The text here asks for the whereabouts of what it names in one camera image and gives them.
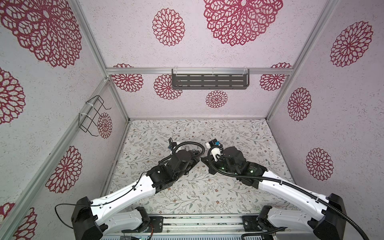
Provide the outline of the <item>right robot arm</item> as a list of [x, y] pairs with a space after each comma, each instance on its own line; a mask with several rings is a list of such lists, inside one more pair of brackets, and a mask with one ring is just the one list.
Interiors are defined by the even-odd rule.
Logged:
[[290, 211], [264, 206], [255, 217], [244, 219], [244, 222], [255, 223], [251, 229], [258, 235], [296, 229], [313, 233], [320, 240], [344, 238], [346, 210], [340, 196], [325, 196], [292, 184], [257, 163], [248, 162], [236, 147], [223, 148], [221, 144], [208, 143], [207, 150], [207, 156], [201, 160], [210, 174], [235, 178], [248, 187], [269, 192], [298, 207], [297, 211]]

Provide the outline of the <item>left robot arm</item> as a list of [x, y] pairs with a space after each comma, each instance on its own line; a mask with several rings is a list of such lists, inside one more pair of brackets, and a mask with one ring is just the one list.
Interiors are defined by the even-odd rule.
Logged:
[[179, 150], [165, 164], [158, 164], [134, 183], [107, 196], [76, 202], [71, 216], [75, 239], [100, 240], [104, 234], [120, 230], [139, 232], [150, 218], [143, 207], [137, 207], [127, 217], [120, 212], [135, 202], [170, 188], [200, 161], [199, 151]]

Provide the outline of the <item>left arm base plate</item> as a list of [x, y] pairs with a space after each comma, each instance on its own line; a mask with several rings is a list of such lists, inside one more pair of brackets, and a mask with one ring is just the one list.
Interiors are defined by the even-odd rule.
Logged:
[[137, 229], [135, 230], [122, 230], [122, 233], [162, 233], [164, 226], [164, 217], [150, 217], [149, 221], [144, 221]]

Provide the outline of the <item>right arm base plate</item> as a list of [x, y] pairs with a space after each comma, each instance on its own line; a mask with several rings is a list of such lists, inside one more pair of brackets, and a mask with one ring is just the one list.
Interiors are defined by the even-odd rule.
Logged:
[[285, 227], [275, 227], [269, 220], [268, 215], [246, 215], [242, 216], [245, 232], [279, 232]]

